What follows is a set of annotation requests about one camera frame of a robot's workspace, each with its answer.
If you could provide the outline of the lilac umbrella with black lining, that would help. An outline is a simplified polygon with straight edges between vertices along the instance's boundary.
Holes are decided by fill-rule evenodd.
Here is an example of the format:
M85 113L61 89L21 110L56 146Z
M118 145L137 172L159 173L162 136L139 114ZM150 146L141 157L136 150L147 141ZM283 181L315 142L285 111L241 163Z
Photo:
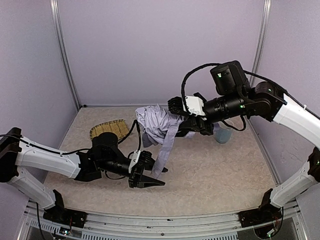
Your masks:
M161 145L151 174L159 178L169 159L179 125L187 119L185 116L172 114L159 105L139 107L135 110L136 119L142 127L142 144L145 148Z

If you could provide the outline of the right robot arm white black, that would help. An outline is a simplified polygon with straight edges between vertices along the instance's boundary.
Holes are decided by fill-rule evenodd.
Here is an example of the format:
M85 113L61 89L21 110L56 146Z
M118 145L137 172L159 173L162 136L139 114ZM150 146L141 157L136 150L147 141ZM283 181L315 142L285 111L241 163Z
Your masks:
M187 79L195 72L211 67L210 74L220 95L212 100L195 93L186 96ZM173 114L191 116L190 126L181 124L180 129L213 134L213 123L225 123L239 116L241 119L259 116L269 122L285 126L314 145L306 163L281 185L267 191L259 208L280 209L289 200L320 182L320 118L292 97L286 89L274 81L262 80L252 87L237 60L225 63L205 63L188 72L181 83L181 96L168 106Z

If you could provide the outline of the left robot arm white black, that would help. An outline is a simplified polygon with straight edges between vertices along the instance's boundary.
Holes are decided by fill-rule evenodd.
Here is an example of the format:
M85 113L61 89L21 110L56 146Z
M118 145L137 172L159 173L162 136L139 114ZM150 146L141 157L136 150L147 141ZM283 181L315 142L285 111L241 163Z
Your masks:
M165 182L144 175L154 160L148 151L136 150L126 157L118 147L116 134L104 132L91 141L91 148L60 151L38 144L14 127L0 136L0 181L38 203L46 211L64 209L57 191L44 186L28 167L57 173L79 182L91 182L110 172L128 179L130 188L164 186Z

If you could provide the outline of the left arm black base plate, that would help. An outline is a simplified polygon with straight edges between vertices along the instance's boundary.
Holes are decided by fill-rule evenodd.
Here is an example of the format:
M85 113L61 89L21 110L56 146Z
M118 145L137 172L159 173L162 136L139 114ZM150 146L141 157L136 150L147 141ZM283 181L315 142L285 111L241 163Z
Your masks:
M69 227L83 228L87 219L84 211L54 206L44 210L43 218Z

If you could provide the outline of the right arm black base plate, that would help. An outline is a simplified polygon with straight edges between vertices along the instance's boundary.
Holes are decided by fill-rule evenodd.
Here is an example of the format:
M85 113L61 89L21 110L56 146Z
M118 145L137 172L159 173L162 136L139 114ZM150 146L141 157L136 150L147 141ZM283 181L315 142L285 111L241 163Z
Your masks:
M283 217L280 208L254 208L238 213L242 228L260 225L281 219Z

